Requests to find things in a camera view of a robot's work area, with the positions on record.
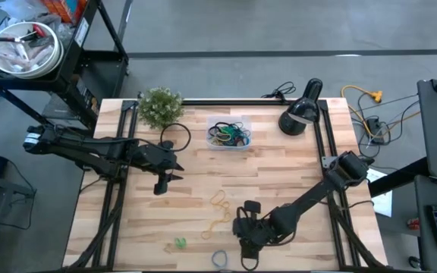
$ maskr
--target plastic container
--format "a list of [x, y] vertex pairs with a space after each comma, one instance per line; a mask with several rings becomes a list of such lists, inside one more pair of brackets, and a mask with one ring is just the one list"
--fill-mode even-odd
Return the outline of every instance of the plastic container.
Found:
[[[10, 33], [14, 36], [24, 36], [28, 33], [28, 31], [33, 31], [34, 24], [40, 26], [46, 35], [52, 35], [54, 41], [58, 41], [55, 32], [49, 26], [37, 22], [21, 22], [10, 25], [9, 27], [4, 28], [0, 32], [0, 35], [2, 35], [3, 33]], [[8, 67], [8, 63], [2, 60], [0, 60], [0, 70], [22, 79], [34, 79], [44, 76], [50, 73], [55, 67], [57, 67], [58, 62], [63, 57], [63, 48], [61, 46], [61, 43], [54, 42], [53, 46], [53, 53], [50, 55], [50, 58], [44, 64], [31, 71], [13, 72]]]
[[[225, 122], [227, 124], [235, 124], [247, 134], [247, 143], [244, 146], [217, 146], [211, 143], [212, 136], [209, 134], [209, 129], [214, 127], [218, 122]], [[252, 143], [252, 125], [247, 116], [209, 116], [206, 119], [206, 144], [210, 149], [219, 151], [244, 151], [249, 149]]]

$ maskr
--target concrete floor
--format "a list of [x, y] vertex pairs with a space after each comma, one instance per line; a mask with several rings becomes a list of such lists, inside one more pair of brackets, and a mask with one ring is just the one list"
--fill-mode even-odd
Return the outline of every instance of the concrete floor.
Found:
[[[118, 28], [122, 16], [127, 15], [123, 11], [126, 0], [103, 2]], [[96, 18], [84, 47], [112, 49], [102, 19]], [[437, 1], [134, 0], [123, 43], [131, 55], [227, 50], [437, 49]], [[416, 94], [418, 80], [437, 78], [437, 55], [131, 59], [130, 76], [121, 96], [135, 97], [146, 88], [169, 86], [187, 98], [257, 98], [288, 80], [302, 91], [311, 77], [323, 81], [322, 97], [340, 96], [344, 85], [353, 84], [382, 90], [383, 101], [387, 102]], [[44, 93], [16, 93], [39, 111], [49, 99]], [[354, 105], [359, 95], [349, 91], [349, 103]], [[373, 108], [365, 115], [378, 115], [389, 121], [416, 100]], [[364, 107], [372, 104], [369, 99], [363, 100]], [[31, 228], [3, 228], [0, 272], [58, 268], [70, 231], [82, 171], [58, 156], [25, 153], [21, 147], [25, 131], [34, 124], [19, 109], [0, 99], [0, 155], [13, 160], [38, 189]], [[393, 130], [393, 137], [400, 133], [399, 129]], [[399, 141], [382, 147], [376, 164], [401, 168], [425, 153], [418, 116], [404, 124]], [[415, 217], [412, 192], [412, 186], [407, 186], [394, 194], [395, 208], [412, 209], [395, 209], [392, 219], [378, 217], [389, 265], [395, 268], [409, 269], [407, 257], [417, 256], [416, 238], [401, 233], [408, 233], [404, 222]], [[25, 217], [22, 208], [11, 213], [8, 221], [26, 224]], [[396, 223], [394, 227], [388, 227], [391, 221]]]

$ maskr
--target clear plastic bin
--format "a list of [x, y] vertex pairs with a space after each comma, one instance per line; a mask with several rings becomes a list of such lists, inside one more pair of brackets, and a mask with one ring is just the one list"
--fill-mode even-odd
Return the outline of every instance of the clear plastic bin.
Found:
[[[247, 142], [245, 143], [244, 146], [217, 146], [217, 145], [213, 145], [211, 143], [212, 141], [212, 137], [209, 134], [209, 129], [214, 127], [215, 124], [217, 124], [217, 122], [225, 122], [228, 124], [234, 124], [234, 123], [242, 123], [242, 130], [248, 130], [247, 133]], [[250, 123], [250, 119], [247, 116], [209, 116], [206, 119], [206, 134], [205, 134], [205, 138], [206, 138], [206, 144], [208, 145], [208, 147], [210, 149], [213, 150], [221, 150], [221, 151], [244, 151], [246, 149], [249, 148], [250, 143], [252, 142], [252, 125]]]

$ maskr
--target lamp shade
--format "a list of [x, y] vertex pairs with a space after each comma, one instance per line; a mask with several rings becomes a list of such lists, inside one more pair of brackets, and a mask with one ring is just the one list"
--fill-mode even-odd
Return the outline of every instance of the lamp shade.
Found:
[[291, 136], [303, 133], [307, 124], [319, 120], [319, 109], [316, 101], [323, 88], [321, 80], [313, 78], [308, 81], [303, 96], [291, 103], [279, 118], [281, 130]]

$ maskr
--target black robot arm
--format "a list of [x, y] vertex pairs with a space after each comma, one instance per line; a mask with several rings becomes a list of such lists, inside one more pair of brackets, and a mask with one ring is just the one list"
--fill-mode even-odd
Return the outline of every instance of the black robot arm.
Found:
[[[297, 223], [301, 215], [325, 198], [334, 190], [342, 191], [346, 187], [358, 186], [365, 180], [368, 167], [352, 152], [344, 152], [334, 160], [324, 178], [313, 188], [300, 196], [291, 204], [276, 207], [270, 213], [257, 219], [260, 213], [260, 203], [246, 201], [244, 207], [237, 208], [233, 232], [240, 239], [241, 258], [255, 259], [256, 265], [246, 270], [254, 270], [259, 264], [259, 251], [264, 246], [280, 246], [290, 243], [296, 235]], [[343, 220], [338, 207], [332, 210], [332, 217], [337, 218], [345, 233], [352, 237], [360, 255], [372, 267], [383, 267], [380, 262], [366, 250], [360, 239], [350, 226]]]
[[183, 171], [171, 150], [173, 142], [163, 141], [139, 145], [139, 139], [105, 137], [93, 139], [74, 130], [49, 125], [29, 127], [23, 147], [37, 155], [56, 154], [74, 161], [77, 166], [91, 167], [99, 176], [112, 178], [122, 165], [139, 168], [158, 175], [154, 194], [166, 193], [168, 182], [182, 177], [172, 174]]

